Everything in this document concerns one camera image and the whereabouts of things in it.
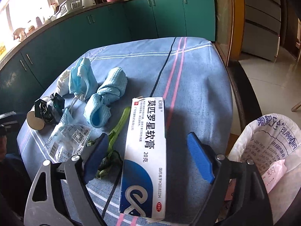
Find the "silver screw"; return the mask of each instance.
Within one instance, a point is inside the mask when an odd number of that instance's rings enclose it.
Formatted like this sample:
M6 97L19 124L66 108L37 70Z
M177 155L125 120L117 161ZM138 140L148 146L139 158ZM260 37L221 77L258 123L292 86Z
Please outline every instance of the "silver screw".
M50 164L50 161L49 161L49 160L44 160L44 161L43 161L43 166L46 166L46 167L47 167L49 164Z
M225 159L225 156L222 155L222 154L218 154L218 155L216 156L216 158L217 158L219 161L222 161L222 160Z
M251 160L251 159L248 159L246 162L247 162L249 165L254 165L254 161Z
M79 155L74 155L74 156L71 157L71 161L78 161L79 158L80 158Z

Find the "red oval logo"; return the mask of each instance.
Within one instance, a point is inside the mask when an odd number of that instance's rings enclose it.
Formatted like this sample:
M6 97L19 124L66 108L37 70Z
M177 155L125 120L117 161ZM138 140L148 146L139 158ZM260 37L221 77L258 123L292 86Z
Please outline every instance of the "red oval logo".
M157 203L156 208L157 208L157 211L161 211L161 209L162 209L162 204L161 204L161 202L158 202L158 203Z

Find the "blue tablecloth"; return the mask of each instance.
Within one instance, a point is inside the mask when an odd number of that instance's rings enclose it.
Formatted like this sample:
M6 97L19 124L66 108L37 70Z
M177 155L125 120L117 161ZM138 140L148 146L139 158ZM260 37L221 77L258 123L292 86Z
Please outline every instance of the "blue tablecloth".
M99 84L110 69L120 66L128 78L125 95L111 104L112 117L105 128L94 129L91 139L109 131L117 124L132 98L148 97L162 68L153 96L165 98L166 116L172 115L167 131L167 200L164 221L188 224L202 206L210 184L202 179L186 146L186 135L195 132L202 143L210 145L216 153L226 150L231 122L232 95L230 81L218 53L211 42L196 37L160 38L141 40L92 49L83 57L91 60L91 67ZM56 81L42 96L54 92ZM65 95L65 106L74 95ZM85 102L77 101L74 119L88 125L83 116ZM123 157L127 126L121 131L115 149ZM25 122L18 135L18 145L28 173L33 179L45 159L50 159L43 145L53 126L41 131L29 128ZM87 184L88 191L100 212L116 180L118 169L112 169L107 178L94 179ZM62 182L70 214L77 219L71 199ZM146 219L120 215L118 212L120 183L106 211L109 226L145 225Z

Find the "white and blue box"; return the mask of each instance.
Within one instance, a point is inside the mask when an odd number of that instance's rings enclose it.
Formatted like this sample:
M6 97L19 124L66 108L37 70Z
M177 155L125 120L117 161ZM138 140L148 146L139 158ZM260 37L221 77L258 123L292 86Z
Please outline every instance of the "white and blue box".
M120 213L165 217L166 138L164 100L134 98L126 137Z

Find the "wooden stool leg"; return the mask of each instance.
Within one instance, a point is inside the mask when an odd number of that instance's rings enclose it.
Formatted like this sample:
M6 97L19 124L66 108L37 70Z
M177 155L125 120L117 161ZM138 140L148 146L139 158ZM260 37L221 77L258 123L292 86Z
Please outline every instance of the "wooden stool leg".
M295 112L301 106L301 101L292 107L291 111Z

